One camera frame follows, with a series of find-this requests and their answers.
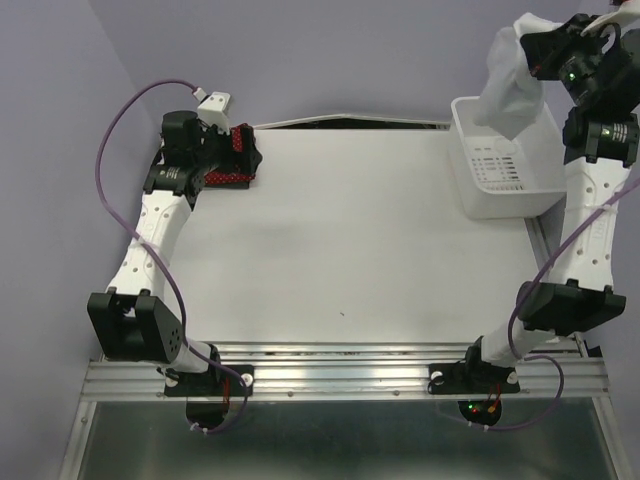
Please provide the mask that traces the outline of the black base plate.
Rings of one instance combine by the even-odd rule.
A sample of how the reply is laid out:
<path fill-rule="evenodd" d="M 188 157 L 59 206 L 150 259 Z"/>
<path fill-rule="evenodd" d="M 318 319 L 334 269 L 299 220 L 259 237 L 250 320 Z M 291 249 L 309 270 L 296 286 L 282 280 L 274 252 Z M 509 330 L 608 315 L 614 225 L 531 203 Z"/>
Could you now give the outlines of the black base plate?
<path fill-rule="evenodd" d="M 490 393 L 515 394 L 521 391 L 514 368 L 468 367 L 464 362 L 428 365 L 427 392 L 432 395 L 481 396 Z"/>
<path fill-rule="evenodd" d="M 243 396 L 244 388 L 234 376 L 212 369 L 207 373 L 170 373 L 164 395 L 170 398 Z"/>

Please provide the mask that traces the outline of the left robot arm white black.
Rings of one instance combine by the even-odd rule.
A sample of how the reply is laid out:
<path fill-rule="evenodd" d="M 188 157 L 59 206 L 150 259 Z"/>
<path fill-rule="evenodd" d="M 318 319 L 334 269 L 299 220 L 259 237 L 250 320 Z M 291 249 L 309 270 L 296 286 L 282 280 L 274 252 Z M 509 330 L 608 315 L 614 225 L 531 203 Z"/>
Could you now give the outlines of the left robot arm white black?
<path fill-rule="evenodd" d="M 217 348 L 187 338 L 186 308 L 173 312 L 164 290 L 174 284 L 167 277 L 170 261 L 199 194 L 207 187 L 248 187 L 261 161 L 248 124 L 222 133 L 193 111 L 164 115 L 131 242 L 106 290 L 87 303 L 107 359 L 154 364 L 177 380 L 187 377 L 202 394 L 221 386 Z"/>

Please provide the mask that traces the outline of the white plastic bin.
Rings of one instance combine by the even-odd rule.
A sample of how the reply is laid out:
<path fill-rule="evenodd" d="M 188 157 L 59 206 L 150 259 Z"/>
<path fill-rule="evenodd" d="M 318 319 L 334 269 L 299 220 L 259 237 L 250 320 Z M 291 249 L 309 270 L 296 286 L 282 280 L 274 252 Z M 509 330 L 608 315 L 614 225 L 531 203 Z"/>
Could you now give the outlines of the white plastic bin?
<path fill-rule="evenodd" d="M 448 158 L 469 218 L 537 217 L 565 196 L 564 145 L 547 106 L 512 140 L 474 123 L 476 96 L 450 107 Z"/>

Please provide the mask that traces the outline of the dark grey dotted skirt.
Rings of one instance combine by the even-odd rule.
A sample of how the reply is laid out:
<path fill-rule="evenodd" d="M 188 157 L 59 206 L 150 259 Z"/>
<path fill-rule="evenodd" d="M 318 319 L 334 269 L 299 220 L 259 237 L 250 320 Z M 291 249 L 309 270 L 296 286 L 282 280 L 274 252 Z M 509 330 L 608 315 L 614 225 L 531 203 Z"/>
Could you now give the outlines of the dark grey dotted skirt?
<path fill-rule="evenodd" d="M 225 175 L 212 172 L 205 176 L 205 187 L 207 189 L 246 190 L 250 188 L 254 179 L 254 176 Z"/>

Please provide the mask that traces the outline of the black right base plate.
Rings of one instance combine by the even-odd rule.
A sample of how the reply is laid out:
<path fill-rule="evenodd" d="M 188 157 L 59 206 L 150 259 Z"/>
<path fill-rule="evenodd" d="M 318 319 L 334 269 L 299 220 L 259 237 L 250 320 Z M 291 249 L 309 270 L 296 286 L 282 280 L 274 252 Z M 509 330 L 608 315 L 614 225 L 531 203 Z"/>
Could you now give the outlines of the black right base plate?
<path fill-rule="evenodd" d="M 432 395 L 481 396 L 490 393 L 515 394 L 521 391 L 514 368 L 468 367 L 464 362 L 428 365 L 427 392 Z"/>

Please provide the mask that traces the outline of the red dotted skirt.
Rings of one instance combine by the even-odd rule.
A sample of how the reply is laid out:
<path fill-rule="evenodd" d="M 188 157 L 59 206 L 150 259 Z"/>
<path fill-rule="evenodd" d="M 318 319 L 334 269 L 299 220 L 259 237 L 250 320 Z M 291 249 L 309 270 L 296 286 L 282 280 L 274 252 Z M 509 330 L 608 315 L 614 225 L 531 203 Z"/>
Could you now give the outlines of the red dotted skirt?
<path fill-rule="evenodd" d="M 247 123 L 232 127 L 220 138 L 222 153 L 218 165 L 204 176 L 208 189 L 246 190 L 256 178 L 263 155 L 257 148 L 255 131 Z"/>

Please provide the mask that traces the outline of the white garment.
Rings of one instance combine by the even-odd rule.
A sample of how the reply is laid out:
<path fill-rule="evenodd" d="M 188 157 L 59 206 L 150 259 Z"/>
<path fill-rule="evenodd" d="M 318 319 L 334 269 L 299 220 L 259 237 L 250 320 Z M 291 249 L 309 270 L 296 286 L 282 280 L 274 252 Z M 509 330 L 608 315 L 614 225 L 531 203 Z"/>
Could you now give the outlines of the white garment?
<path fill-rule="evenodd" d="M 478 99 L 476 125 L 512 140 L 535 123 L 544 105 L 544 87 L 531 76 L 520 40 L 525 34 L 547 33 L 559 26 L 526 13 L 496 33 L 486 60 L 488 80 Z"/>

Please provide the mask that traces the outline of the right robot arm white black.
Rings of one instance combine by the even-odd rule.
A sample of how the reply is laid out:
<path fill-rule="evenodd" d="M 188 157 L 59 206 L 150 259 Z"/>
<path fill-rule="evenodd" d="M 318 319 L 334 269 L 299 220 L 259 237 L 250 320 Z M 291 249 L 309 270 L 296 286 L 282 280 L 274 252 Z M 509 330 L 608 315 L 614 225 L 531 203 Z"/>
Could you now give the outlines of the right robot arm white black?
<path fill-rule="evenodd" d="M 480 337 L 460 366 L 463 384 L 482 390 L 508 378 L 527 353 L 620 316 L 611 253 L 620 199 L 639 149 L 639 10 L 625 2 L 605 15 L 563 23 L 524 14 L 501 29 L 487 59 L 478 125 L 507 139 L 531 127 L 547 82 L 572 99 L 562 131 L 566 206 L 561 243 L 524 283 L 508 323 Z"/>

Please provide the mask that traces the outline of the aluminium rail frame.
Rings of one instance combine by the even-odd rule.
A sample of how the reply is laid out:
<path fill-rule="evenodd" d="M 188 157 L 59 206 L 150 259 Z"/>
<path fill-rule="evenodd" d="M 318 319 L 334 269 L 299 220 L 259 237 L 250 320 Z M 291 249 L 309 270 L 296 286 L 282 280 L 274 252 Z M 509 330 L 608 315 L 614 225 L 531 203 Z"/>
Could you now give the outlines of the aluminium rail frame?
<path fill-rule="evenodd" d="M 218 346 L 224 364 L 254 368 L 255 402 L 426 400 L 428 366 L 463 357 L 464 343 L 237 343 Z M 516 371 L 522 399 L 551 398 L 565 376 L 566 398 L 606 397 L 605 363 L 586 355 L 577 341 L 543 349 L 544 359 L 521 363 Z M 143 363 L 89 364 L 82 400 L 163 401 L 164 380 Z"/>

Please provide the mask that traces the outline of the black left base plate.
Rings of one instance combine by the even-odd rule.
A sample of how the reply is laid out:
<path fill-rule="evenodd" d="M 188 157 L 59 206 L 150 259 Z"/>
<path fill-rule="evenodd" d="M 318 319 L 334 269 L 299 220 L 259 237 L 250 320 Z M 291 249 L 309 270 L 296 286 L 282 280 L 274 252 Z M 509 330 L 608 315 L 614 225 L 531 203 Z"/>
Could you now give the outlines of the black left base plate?
<path fill-rule="evenodd" d="M 170 373 L 164 395 L 170 398 L 243 396 L 244 388 L 234 376 L 212 369 L 207 373 Z"/>

